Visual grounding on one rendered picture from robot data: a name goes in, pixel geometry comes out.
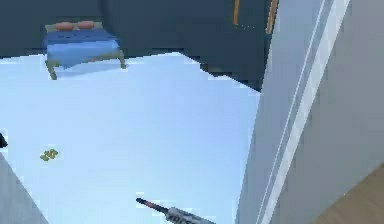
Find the white room door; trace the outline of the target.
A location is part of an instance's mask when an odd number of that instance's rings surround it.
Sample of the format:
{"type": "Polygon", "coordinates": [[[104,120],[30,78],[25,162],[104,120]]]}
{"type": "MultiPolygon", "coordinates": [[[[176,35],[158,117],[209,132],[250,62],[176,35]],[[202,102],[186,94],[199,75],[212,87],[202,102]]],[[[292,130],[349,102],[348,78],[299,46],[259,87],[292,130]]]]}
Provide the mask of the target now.
{"type": "Polygon", "coordinates": [[[234,224],[269,224],[350,0],[280,0],[234,224]]]}

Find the small yellow-green object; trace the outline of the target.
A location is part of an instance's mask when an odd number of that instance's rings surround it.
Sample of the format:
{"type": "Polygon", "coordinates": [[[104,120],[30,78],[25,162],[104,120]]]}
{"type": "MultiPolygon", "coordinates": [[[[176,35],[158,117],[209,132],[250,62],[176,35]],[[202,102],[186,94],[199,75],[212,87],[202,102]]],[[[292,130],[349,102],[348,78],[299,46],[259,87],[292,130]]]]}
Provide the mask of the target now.
{"type": "Polygon", "coordinates": [[[43,154],[41,154],[40,158],[43,161],[49,161],[49,160],[55,159],[58,154],[59,154],[59,152],[56,151],[55,149],[50,149],[50,150],[45,151],[43,154]]]}

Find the orange framed wall picture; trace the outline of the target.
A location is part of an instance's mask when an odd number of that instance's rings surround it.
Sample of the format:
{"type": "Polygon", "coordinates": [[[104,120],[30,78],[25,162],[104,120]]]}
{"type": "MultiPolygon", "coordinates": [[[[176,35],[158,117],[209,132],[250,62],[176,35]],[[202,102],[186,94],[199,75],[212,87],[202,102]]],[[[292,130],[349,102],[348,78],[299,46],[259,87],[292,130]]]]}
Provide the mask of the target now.
{"type": "Polygon", "coordinates": [[[273,32],[279,0],[232,0],[232,24],[273,32]]]}

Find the blue bed with wooden frame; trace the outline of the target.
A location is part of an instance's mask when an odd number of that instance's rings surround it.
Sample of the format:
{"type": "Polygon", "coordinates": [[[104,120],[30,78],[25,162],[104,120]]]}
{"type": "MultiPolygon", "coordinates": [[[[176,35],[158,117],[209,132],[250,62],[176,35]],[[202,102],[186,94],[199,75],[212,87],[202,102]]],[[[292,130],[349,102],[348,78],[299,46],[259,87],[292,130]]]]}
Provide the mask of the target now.
{"type": "Polygon", "coordinates": [[[82,63],[118,59],[120,67],[126,68],[119,38],[108,32],[102,22],[94,22],[93,29],[81,30],[78,22],[70,23],[73,30],[69,31],[58,31],[56,23],[45,26],[46,36],[42,45],[46,54],[45,65],[52,80],[57,79],[56,67],[67,69],[82,63]]]}

